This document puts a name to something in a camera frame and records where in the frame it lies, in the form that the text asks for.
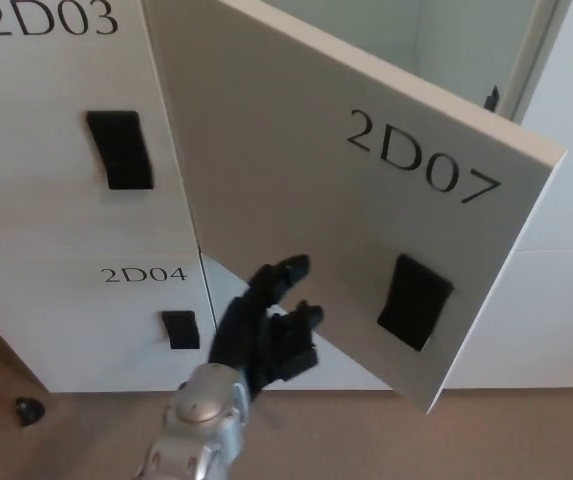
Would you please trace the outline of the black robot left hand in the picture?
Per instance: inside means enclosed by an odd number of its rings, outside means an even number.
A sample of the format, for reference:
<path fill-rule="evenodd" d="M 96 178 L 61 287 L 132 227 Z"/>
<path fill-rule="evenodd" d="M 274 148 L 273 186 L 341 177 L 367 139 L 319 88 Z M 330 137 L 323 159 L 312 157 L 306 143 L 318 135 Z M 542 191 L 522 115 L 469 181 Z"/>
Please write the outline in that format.
<path fill-rule="evenodd" d="M 262 265 L 219 321 L 208 362 L 240 372 L 251 400 L 273 383 L 290 381 L 319 363 L 313 333 L 324 319 L 323 308 L 302 300 L 285 314 L 269 312 L 310 268 L 307 254 Z"/>

